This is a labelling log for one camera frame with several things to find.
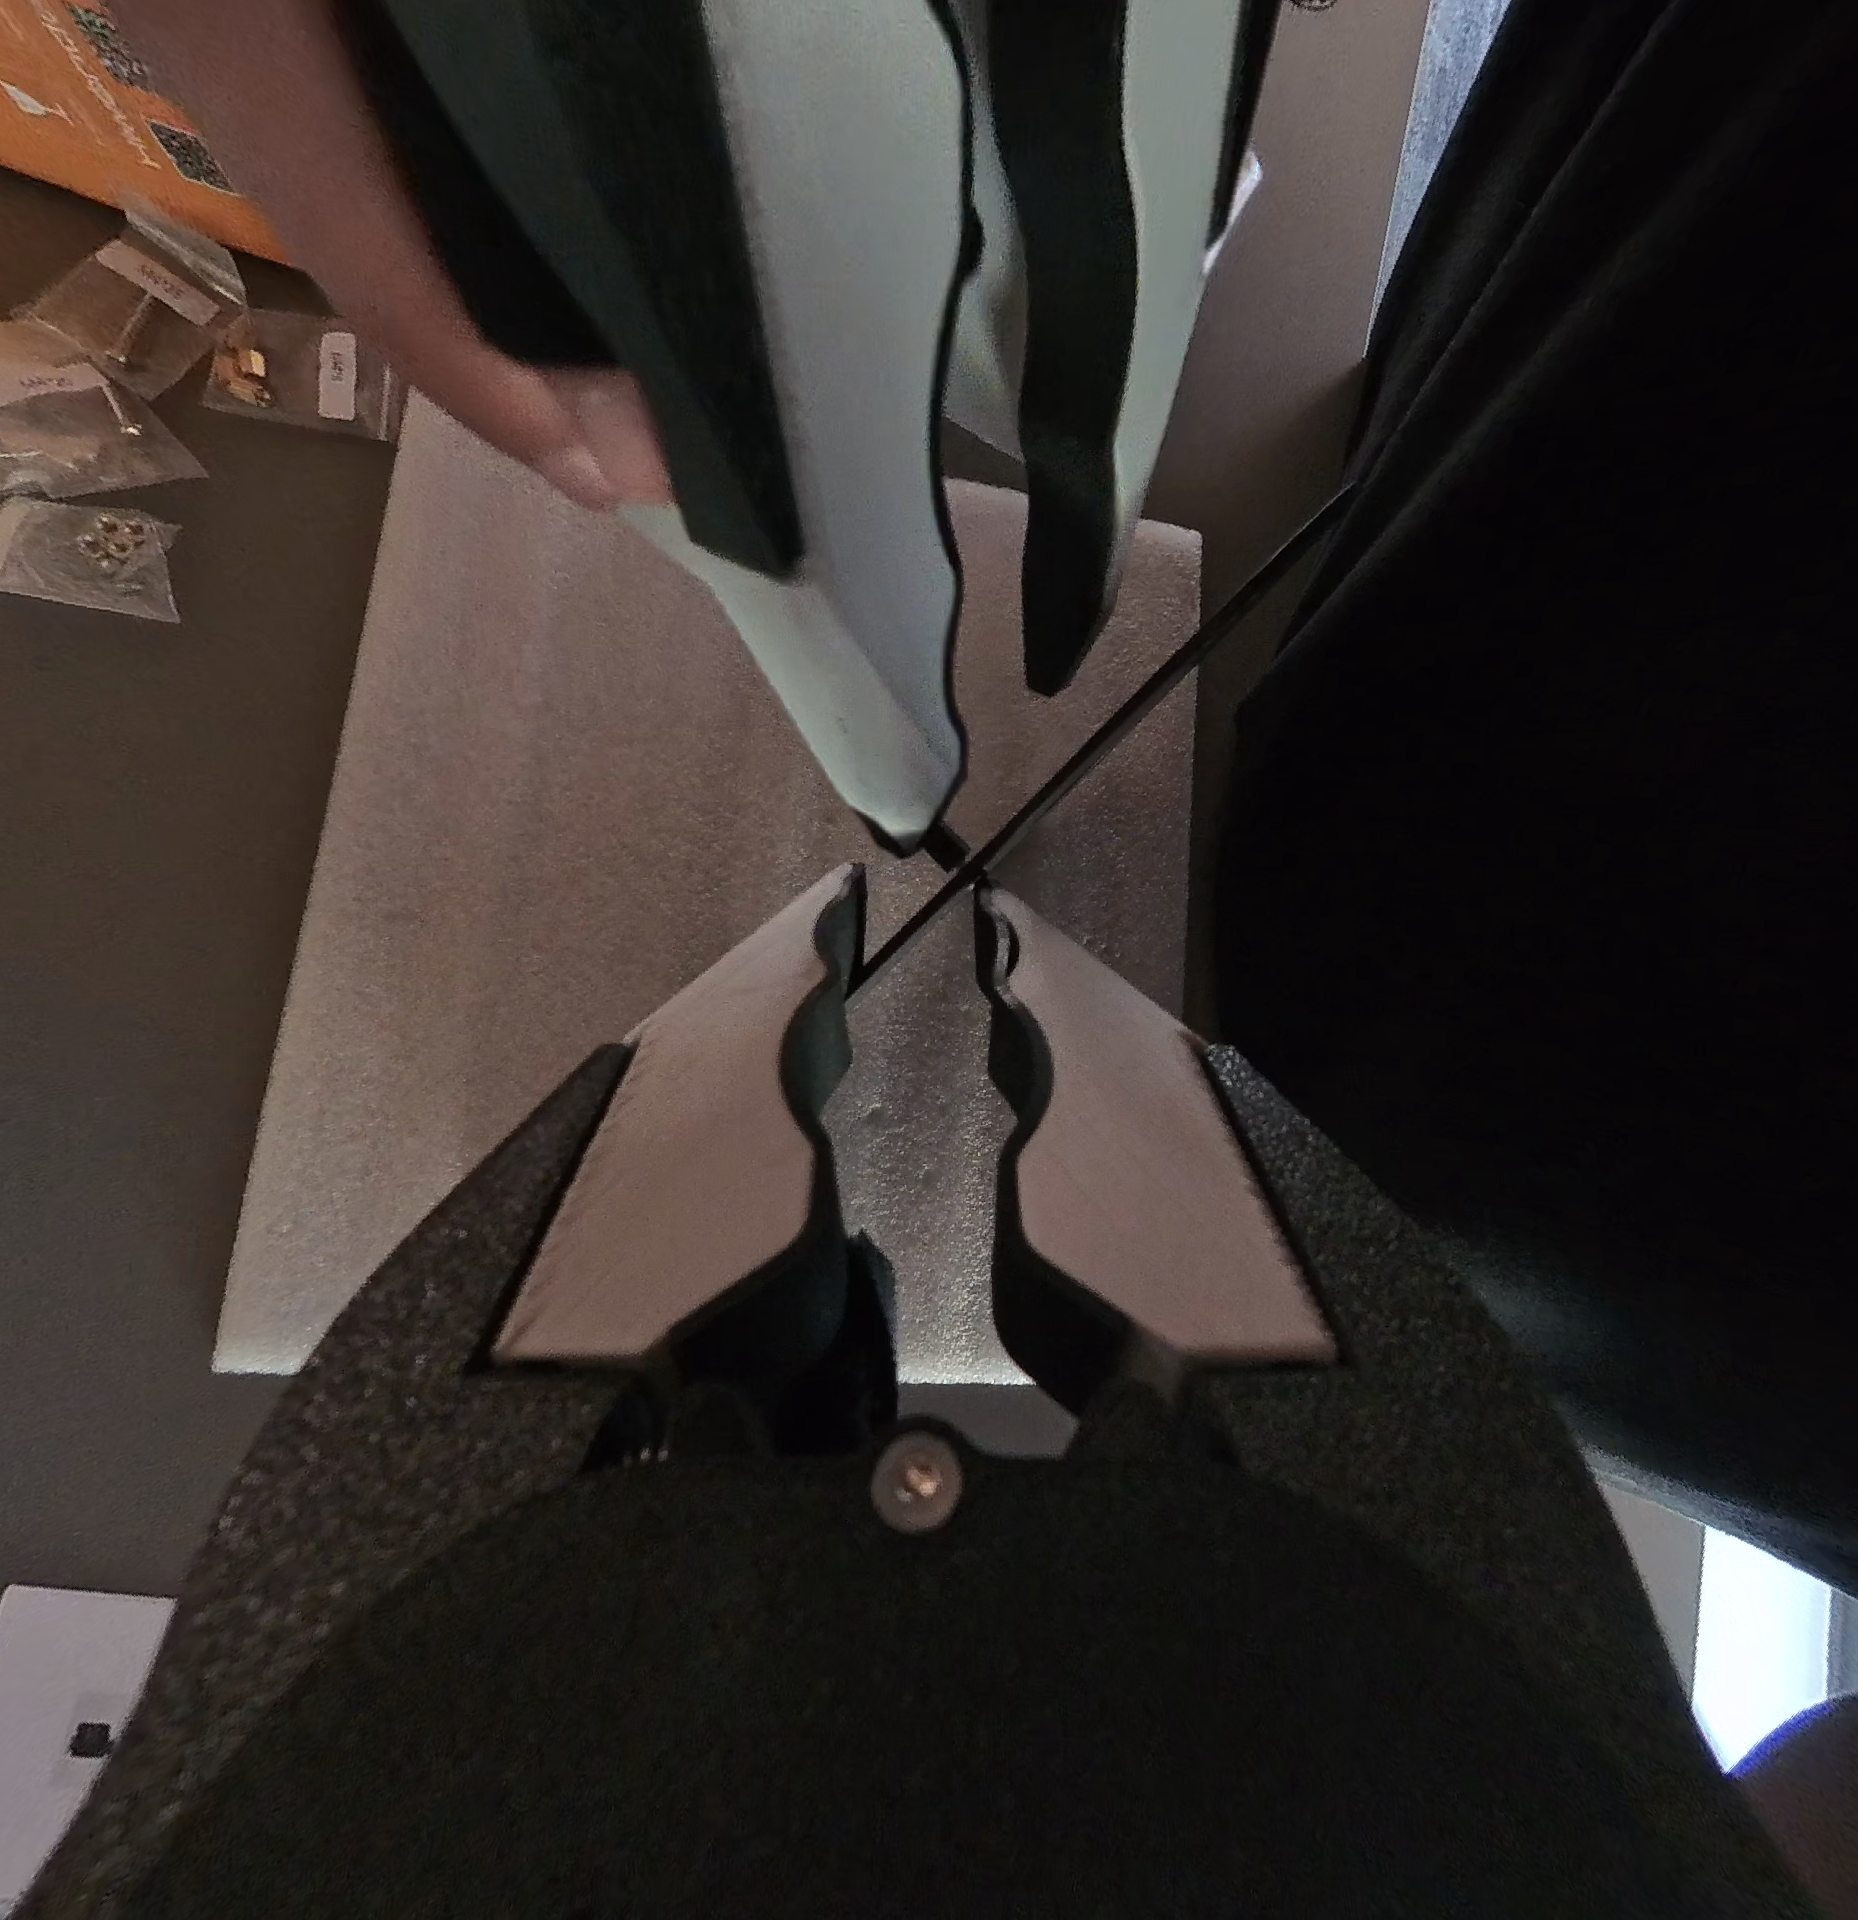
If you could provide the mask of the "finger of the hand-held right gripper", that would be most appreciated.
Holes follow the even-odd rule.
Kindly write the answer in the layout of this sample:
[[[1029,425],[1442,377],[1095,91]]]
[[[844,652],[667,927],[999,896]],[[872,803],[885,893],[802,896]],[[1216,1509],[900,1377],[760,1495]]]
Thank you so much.
[[[990,2],[1027,482],[1024,676],[1058,693],[1108,620],[1204,281],[1242,203],[1258,2]]]
[[[797,559],[623,517],[719,601],[821,772],[895,852],[965,772],[942,401],[968,265],[970,83],[946,2],[704,2]]]

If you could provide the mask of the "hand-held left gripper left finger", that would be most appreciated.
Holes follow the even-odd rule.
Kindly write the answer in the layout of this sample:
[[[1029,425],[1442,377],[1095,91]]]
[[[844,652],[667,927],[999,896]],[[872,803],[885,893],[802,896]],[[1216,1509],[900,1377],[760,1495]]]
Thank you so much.
[[[867,873],[844,862],[629,1034],[496,1366],[789,1387],[821,1359],[847,1300],[824,1107],[863,927]]]

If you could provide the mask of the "scattered small hardware bags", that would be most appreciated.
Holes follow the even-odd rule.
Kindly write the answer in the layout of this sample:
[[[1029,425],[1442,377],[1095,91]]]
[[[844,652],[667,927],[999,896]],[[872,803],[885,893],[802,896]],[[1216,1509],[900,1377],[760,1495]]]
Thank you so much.
[[[179,623],[179,526],[128,493],[205,467],[152,402],[201,373],[201,401],[389,445],[409,387],[335,314],[258,308],[216,239],[128,199],[120,235],[0,314],[0,594]]]

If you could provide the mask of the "white foam sheet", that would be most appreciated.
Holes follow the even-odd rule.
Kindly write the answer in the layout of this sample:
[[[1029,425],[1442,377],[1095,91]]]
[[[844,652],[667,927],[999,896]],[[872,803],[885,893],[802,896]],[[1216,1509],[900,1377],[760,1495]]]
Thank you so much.
[[[946,482],[962,557],[946,815],[979,845],[1199,623],[1201,535],[1145,521],[1057,700],[1024,685],[1024,498]],[[1183,1014],[1197,689],[1001,866]],[[291,986],[224,1272],[218,1375],[291,1375],[339,1306],[585,1054],[803,886],[867,864],[867,947],[942,884],[843,805],[703,585],[412,402]],[[851,1008],[826,1107],[844,1218],[895,1272],[914,1385],[1020,1380],[987,1303],[990,1085],[970,911]]]

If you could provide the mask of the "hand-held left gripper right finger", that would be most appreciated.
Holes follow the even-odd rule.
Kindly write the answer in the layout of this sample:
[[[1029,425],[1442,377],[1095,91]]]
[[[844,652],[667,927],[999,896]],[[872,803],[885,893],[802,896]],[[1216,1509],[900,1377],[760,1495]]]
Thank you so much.
[[[1204,1048],[1003,889],[974,893],[996,1165],[990,1317],[1057,1405],[1114,1380],[1335,1366]]]

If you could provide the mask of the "printed instruction manual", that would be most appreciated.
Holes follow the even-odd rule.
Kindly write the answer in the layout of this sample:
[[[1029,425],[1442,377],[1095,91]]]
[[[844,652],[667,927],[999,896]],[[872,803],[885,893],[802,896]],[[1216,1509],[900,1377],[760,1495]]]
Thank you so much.
[[[0,1918],[32,1885],[120,1743],[170,1597],[14,1582],[0,1597]]]

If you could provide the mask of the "dark grey desk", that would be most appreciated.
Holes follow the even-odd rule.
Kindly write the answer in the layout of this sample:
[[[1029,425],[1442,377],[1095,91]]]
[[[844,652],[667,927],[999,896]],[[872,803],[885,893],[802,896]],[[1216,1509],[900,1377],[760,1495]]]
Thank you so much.
[[[398,446],[165,401],[174,626],[0,594],[0,1597],[174,1597]]]

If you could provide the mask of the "person's right hand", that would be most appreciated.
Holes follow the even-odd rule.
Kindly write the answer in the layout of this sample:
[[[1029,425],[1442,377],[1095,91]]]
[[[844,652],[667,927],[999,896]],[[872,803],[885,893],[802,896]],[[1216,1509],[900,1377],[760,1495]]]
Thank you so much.
[[[332,2],[227,2],[244,185],[339,314],[486,445],[586,509],[674,491],[629,373],[561,384],[487,342],[399,180]]]

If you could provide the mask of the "orange cardboard box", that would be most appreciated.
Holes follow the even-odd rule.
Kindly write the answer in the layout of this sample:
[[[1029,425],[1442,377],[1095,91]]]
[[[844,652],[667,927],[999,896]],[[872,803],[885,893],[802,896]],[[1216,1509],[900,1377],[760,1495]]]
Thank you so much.
[[[188,114],[159,95],[107,2],[0,2],[0,166],[102,206],[150,206],[291,262]]]

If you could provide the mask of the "black metal plate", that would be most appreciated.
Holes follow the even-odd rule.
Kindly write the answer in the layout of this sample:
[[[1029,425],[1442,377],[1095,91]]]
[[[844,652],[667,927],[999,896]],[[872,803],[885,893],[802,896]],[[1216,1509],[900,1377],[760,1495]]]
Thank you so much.
[[[1134,689],[1134,693],[1108,712],[1108,719],[1084,738],[1084,742],[985,840],[970,851],[942,886],[920,904],[903,927],[888,936],[869,958],[861,958],[844,985],[844,1001],[854,1003],[895,959],[920,940],[920,936],[942,918],[962,893],[990,879],[1020,841],[1061,805],[1065,799],[1098,770],[1106,756],[1123,746],[1154,708],[1189,683],[1201,663],[1254,615],[1286,578],[1309,559],[1316,545],[1341,524],[1355,498],[1355,484],[1341,484],[1324,498],[1257,571],[1242,580],[1216,615],[1210,615],[1154,672]]]

